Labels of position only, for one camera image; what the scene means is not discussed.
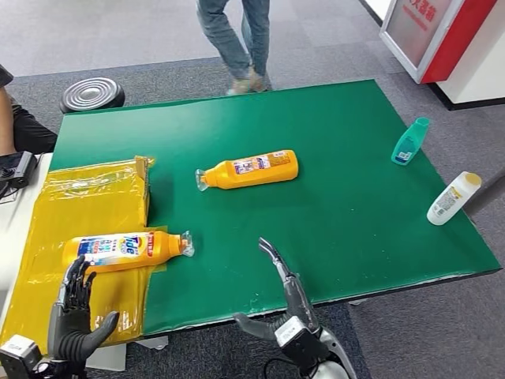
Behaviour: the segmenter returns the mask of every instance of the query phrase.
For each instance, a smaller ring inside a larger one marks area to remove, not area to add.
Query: white table
[[[0,293],[5,296],[5,304],[10,302],[30,228],[33,205],[41,192],[52,158],[53,154],[40,156],[29,186],[19,190],[15,201],[0,204]],[[7,307],[3,307],[0,328],[6,312]]]

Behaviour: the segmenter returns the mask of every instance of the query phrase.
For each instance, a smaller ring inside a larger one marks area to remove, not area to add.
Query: black pants
[[[57,136],[41,125],[29,111],[19,107],[14,118],[14,146],[18,152],[41,154],[54,150]]]

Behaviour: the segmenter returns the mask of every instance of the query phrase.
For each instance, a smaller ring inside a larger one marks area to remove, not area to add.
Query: white bottle
[[[477,174],[463,171],[433,201],[427,217],[430,223],[443,225],[481,188],[482,182]]]

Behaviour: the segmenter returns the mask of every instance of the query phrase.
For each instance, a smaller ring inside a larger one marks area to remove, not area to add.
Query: person's leg
[[[14,114],[13,131],[14,146],[18,152],[27,151],[33,154],[53,152],[57,137],[23,108]]]
[[[270,0],[242,0],[243,39],[251,54],[254,70],[264,77],[267,71],[268,45],[270,43]]]
[[[224,13],[228,0],[197,0],[204,33],[214,45],[235,79],[249,75],[249,57]]]
[[[251,27],[249,26],[247,22],[247,17],[246,16],[245,10],[242,15],[242,37],[243,37],[243,42],[246,43],[249,56],[253,56],[253,35],[251,34]]]

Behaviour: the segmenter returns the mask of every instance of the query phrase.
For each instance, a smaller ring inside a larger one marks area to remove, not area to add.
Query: sneaker
[[[248,92],[266,91],[263,77],[259,75],[253,67],[249,67],[249,77],[246,79],[234,79],[231,88],[228,90],[229,96],[242,95]]]

